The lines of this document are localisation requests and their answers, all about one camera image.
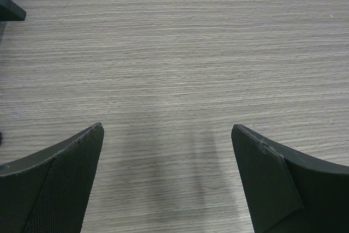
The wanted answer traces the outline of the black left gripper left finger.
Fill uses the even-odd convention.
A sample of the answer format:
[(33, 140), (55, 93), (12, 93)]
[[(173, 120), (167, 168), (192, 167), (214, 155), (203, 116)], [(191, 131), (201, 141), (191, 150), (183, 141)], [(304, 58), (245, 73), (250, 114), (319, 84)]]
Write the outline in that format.
[(101, 123), (1, 165), (1, 232), (80, 232), (104, 139)]

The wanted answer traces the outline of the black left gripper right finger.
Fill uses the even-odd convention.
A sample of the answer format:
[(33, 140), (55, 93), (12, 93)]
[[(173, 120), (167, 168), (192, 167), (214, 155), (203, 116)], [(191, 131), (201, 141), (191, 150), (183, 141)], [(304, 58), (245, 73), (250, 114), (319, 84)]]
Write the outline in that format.
[(241, 124), (231, 138), (254, 232), (348, 232), (348, 166)]

